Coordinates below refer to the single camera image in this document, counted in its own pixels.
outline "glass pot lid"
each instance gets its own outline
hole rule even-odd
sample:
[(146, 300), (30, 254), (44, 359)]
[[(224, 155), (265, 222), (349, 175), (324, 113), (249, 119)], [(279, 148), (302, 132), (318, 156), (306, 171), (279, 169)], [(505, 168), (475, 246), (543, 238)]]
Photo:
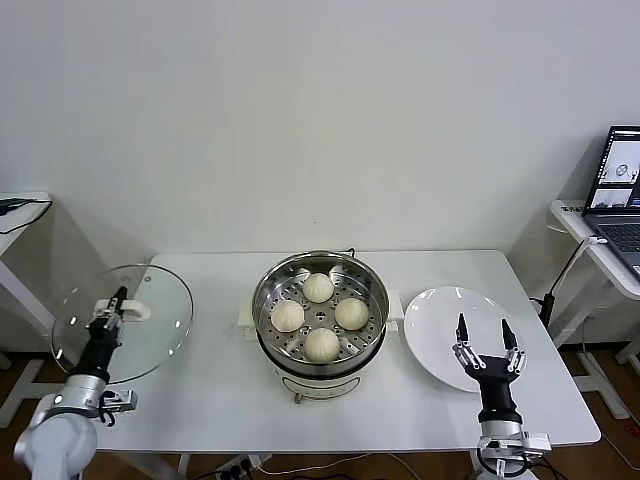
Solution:
[(187, 284), (158, 265), (122, 265), (74, 288), (64, 299), (63, 315), (52, 328), (51, 351), (65, 372), (76, 365), (89, 340), (87, 326), (96, 302), (110, 299), (121, 286), (127, 289), (127, 300), (141, 302), (149, 316), (124, 322), (121, 346), (109, 364), (110, 384), (152, 372), (182, 346), (193, 321), (193, 297)]

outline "steamed bun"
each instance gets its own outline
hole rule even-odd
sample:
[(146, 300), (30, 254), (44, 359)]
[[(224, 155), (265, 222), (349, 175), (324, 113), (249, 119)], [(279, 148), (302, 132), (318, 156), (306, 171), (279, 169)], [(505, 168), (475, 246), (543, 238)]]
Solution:
[(359, 330), (369, 317), (369, 309), (362, 300), (347, 298), (336, 307), (336, 322), (346, 330)]
[(328, 328), (317, 328), (307, 335), (304, 342), (304, 354), (312, 362), (331, 362), (338, 358), (340, 340)]
[(304, 309), (293, 300), (279, 302), (271, 311), (271, 323), (279, 332), (293, 332), (304, 323)]
[(323, 303), (333, 296), (333, 282), (324, 273), (312, 273), (302, 285), (302, 293), (313, 303)]

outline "laptop screen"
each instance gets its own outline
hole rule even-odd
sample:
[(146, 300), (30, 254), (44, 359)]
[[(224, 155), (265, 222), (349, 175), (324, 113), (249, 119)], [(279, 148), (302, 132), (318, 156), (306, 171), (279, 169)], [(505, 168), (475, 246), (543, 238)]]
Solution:
[(611, 127), (585, 211), (640, 213), (640, 127)]

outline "laptop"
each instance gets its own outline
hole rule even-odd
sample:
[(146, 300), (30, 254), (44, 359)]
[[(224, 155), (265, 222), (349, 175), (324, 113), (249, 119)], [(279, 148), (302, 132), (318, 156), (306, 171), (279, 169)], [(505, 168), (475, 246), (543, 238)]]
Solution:
[(640, 127), (611, 127), (584, 220), (640, 280)]

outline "white table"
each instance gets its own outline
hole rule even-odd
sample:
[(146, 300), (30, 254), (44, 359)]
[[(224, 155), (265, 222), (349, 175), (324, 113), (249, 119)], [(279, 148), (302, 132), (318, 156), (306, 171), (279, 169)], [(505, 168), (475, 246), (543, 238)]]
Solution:
[[(594, 235), (582, 218), (583, 205), (584, 201), (579, 200), (556, 200), (551, 203), (551, 213), (577, 242)], [(562, 345), (584, 323), (612, 288), (625, 297), (640, 300), (640, 282), (607, 245), (594, 245), (586, 252), (598, 269), (593, 271), (585, 287), (549, 325), (549, 334), (556, 347)], [(616, 360), (618, 363), (631, 363), (640, 374), (640, 361), (636, 357), (639, 352), (640, 339), (636, 339), (616, 355)], [(606, 377), (593, 355), (579, 353), (578, 358), (588, 373), (575, 379), (580, 391), (598, 391), (615, 418), (629, 418), (620, 399), (605, 384)]]
[[(99, 428), (99, 449), (129, 454), (475, 449), (479, 396), (430, 376), (400, 332), (388, 333), (354, 392), (326, 402), (293, 403), (258, 344), (245, 340), (236, 326), (242, 302), (284, 256), (154, 258), (154, 264), (171, 269), (191, 288), (192, 331), (169, 362), (122, 385), (138, 394), (137, 409), (118, 415), (115, 428)], [(529, 363), (512, 387), (526, 429), (548, 432), (556, 446), (599, 440), (591, 413), (502, 253), (379, 252), (359, 253), (358, 258), (387, 288), (400, 292), (405, 308), (422, 290), (440, 285), (468, 287), (502, 304), (526, 338)], [(165, 295), (164, 301), (171, 298)], [(453, 344), (455, 332), (451, 338)]]
[[(50, 201), (51, 198), (44, 192), (2, 193), (0, 199), (28, 198), (41, 201)], [(0, 217), (0, 231), (28, 223), (40, 215), (47, 208), (46, 203), (34, 203), (25, 205)], [(2, 261), (2, 255), (9, 249), (28, 226), (6, 235), (0, 235), (0, 284), (4, 286), (31, 314), (25, 317), (31, 326), (41, 335), (46, 335), (51, 330), (54, 316), (33, 295), (20, 279)], [(57, 388), (50, 384), (32, 383), (38, 372), (44, 365), (43, 360), (32, 360), (20, 375), (16, 385), (0, 408), (0, 428), (9, 426), (14, 415), (18, 411), (22, 400), (26, 398), (41, 398)], [(0, 368), (9, 368), (11, 362), (0, 353)]]

